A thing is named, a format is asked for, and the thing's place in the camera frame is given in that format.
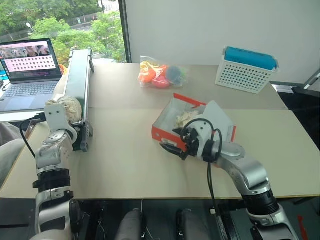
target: white robotic arm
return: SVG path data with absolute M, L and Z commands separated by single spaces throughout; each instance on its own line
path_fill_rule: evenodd
M 259 240 L 299 240 L 283 207 L 273 195 L 266 169 L 244 148 L 236 143 L 213 140 L 214 129 L 204 116 L 187 123 L 184 128 L 174 129 L 185 142 L 186 151 L 161 143 L 168 152 L 183 160 L 188 155 L 208 163 L 215 163 L 225 170 L 241 194 L 250 221 L 254 224 L 251 234 Z
M 81 227 L 80 205 L 73 200 L 68 158 L 78 133 L 70 126 L 62 104 L 44 108 L 50 135 L 35 153 L 38 180 L 35 233 L 31 240 L 73 240 Z

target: black cable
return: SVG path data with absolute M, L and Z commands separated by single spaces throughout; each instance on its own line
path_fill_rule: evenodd
M 36 118 L 35 118 L 35 117 L 32 117 L 32 118 L 29 118 L 29 119 L 27 119 L 27 120 L 24 120 L 22 123 L 20 123 L 19 129 L 20 129 L 20 134 L 21 134 L 21 136 L 22 136 L 22 139 L 23 139 L 23 141 L 25 142 L 25 145 L 26 145 L 26 146 L 28 147 L 28 149 L 30 150 L 32 156 L 33 156 L 34 158 L 36 158 L 35 152 L 34 152 L 34 151 L 32 150 L 32 148 L 30 147 L 30 145 L 29 145 L 29 143 L 28 143 L 28 141 L 27 141 L 27 139 L 26 139 L 26 137 L 25 137 L 25 135 L 24 135 L 23 129 L 22 129 L 23 125 L 24 125 L 26 122 L 29 122 L 29 121 L 34 120 L 34 119 L 36 119 Z
M 189 121 L 186 125 L 184 125 L 184 127 L 182 128 L 181 130 L 181 133 L 180 133 L 180 139 L 182 142 L 185 143 L 185 140 L 184 140 L 184 133 L 185 131 L 187 130 L 187 127 L 190 126 L 190 124 L 193 124 L 194 122 L 198 122 L 198 121 L 203 121 L 203 122 L 206 122 L 210 125 L 212 131 L 214 131 L 214 126 L 212 125 L 212 123 L 208 120 L 208 119 L 205 119 L 205 118 L 196 118 L 196 119 L 192 119 L 191 121 Z M 211 133 L 211 140 L 214 139 L 214 135 Z
M 214 160 L 218 160 L 219 157 L 220 157 L 220 154 L 221 154 L 221 151 L 222 151 L 222 133 L 220 131 L 219 128 L 214 128 L 213 124 L 205 119 L 205 118 L 196 118 L 196 119 L 193 119 L 191 121 L 189 121 L 184 127 L 183 129 L 181 130 L 181 133 L 180 133 L 180 138 L 181 140 L 185 143 L 185 139 L 184 139 L 184 133 L 187 129 L 187 127 L 189 127 L 192 123 L 194 122 L 198 122 L 198 121 L 203 121 L 203 122 L 206 122 L 210 125 L 211 129 L 212 129 L 212 132 L 211 132 L 211 140 L 213 141 L 214 140 L 214 134 L 213 132 L 218 132 L 219 133 L 219 148 L 218 148 L 218 152 L 216 153 L 216 155 L 214 156 Z M 215 193 L 214 193 L 214 187 L 213 187 L 213 183 L 212 183 L 212 170 L 211 170 L 211 163 L 208 162 L 208 167 L 207 167 L 207 182 L 208 182 L 208 187 L 209 187 L 209 191 L 210 191 L 210 195 L 211 195 L 211 198 L 212 198 L 212 204 L 213 204 L 213 207 L 215 209 L 215 212 L 216 214 L 219 216 L 220 215 L 220 210 L 217 206 L 217 203 L 216 203 L 216 198 L 215 198 Z
M 10 82 L 8 82 L 6 85 L 4 85 L 4 86 L 2 87 L 2 89 L 1 89 L 1 90 L 2 90 L 3 92 L 7 91 L 6 86 L 8 86 L 8 85 L 9 85 L 9 83 L 10 83 Z
M 222 151 L 222 134 L 219 128 L 214 130 L 215 132 L 219 133 L 219 149 L 217 154 L 215 155 L 214 159 L 218 160 Z M 219 207 L 216 203 L 216 198 L 215 198 L 215 193 L 214 193 L 214 186 L 212 183 L 212 171 L 211 171 L 211 163 L 208 162 L 208 167 L 207 167 L 207 181 L 208 181 L 208 186 L 209 186 L 209 191 L 211 194 L 211 198 L 212 198 L 212 204 L 213 207 L 215 208 L 215 213 L 217 216 L 220 216 L 220 210 Z

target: laptop touchpad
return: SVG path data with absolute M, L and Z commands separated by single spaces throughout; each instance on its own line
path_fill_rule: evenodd
M 10 99 L 9 103 L 5 107 L 5 111 L 15 111 L 15 110 L 23 110 L 28 109 L 33 100 L 35 99 L 34 96 L 27 96 L 27 97 L 18 97 Z

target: beige table surface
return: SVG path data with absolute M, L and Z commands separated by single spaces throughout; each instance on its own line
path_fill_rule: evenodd
M 94 59 L 89 106 L 104 109 L 163 109 L 173 93 L 201 102 L 215 100 L 223 109 L 287 110 L 278 93 L 268 84 L 259 94 L 215 84 L 218 66 L 188 66 L 190 75 L 182 88 L 141 88 L 139 64 L 104 63 Z
M 151 138 L 160 109 L 89 109 L 94 136 L 89 152 L 74 152 L 71 186 L 78 199 L 209 198 L 207 164 L 180 160 Z M 226 110 L 237 125 L 235 141 L 266 168 L 277 197 L 320 194 L 320 155 L 289 110 Z M 37 125 L 33 149 L 48 136 Z M 213 167 L 217 198 L 239 198 L 231 178 Z M 25 147 L 0 190 L 1 198 L 35 198 L 35 160 Z

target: tree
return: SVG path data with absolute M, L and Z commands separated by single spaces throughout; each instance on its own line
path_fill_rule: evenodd
M 105 46 L 97 40 L 92 31 L 71 29 L 64 20 L 55 17 L 38 20 L 33 28 L 32 39 L 50 38 L 58 62 L 68 65 L 70 49 L 92 48 L 94 53 L 104 53 Z
M 119 63 L 126 61 L 125 43 L 119 12 L 98 13 L 98 20 L 92 23 L 94 35 L 106 47 L 105 57 Z
M 52 16 L 42 20 L 37 20 L 33 30 L 34 34 L 31 37 L 32 39 L 55 38 L 58 36 L 58 33 L 71 30 L 71 27 L 64 19 L 58 21 Z
M 27 29 L 42 18 L 57 20 L 100 12 L 97 0 L 0 0 L 0 36 Z

